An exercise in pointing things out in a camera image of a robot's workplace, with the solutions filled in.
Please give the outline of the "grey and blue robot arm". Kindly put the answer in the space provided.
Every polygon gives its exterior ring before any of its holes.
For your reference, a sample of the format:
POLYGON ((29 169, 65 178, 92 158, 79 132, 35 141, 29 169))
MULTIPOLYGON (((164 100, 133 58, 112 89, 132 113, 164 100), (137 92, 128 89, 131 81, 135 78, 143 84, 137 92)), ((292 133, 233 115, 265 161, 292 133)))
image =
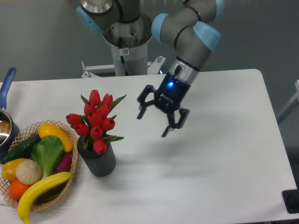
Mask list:
POLYGON ((177 51, 159 88, 147 85, 137 99, 138 119, 151 105, 167 115, 164 135, 183 127, 189 110, 180 104, 221 36, 209 23, 222 13, 223 1, 185 0, 183 4, 176 14, 163 13, 154 19, 141 12, 138 0, 83 0, 76 9, 84 27, 102 34, 111 46, 117 76, 147 73, 151 38, 177 51))

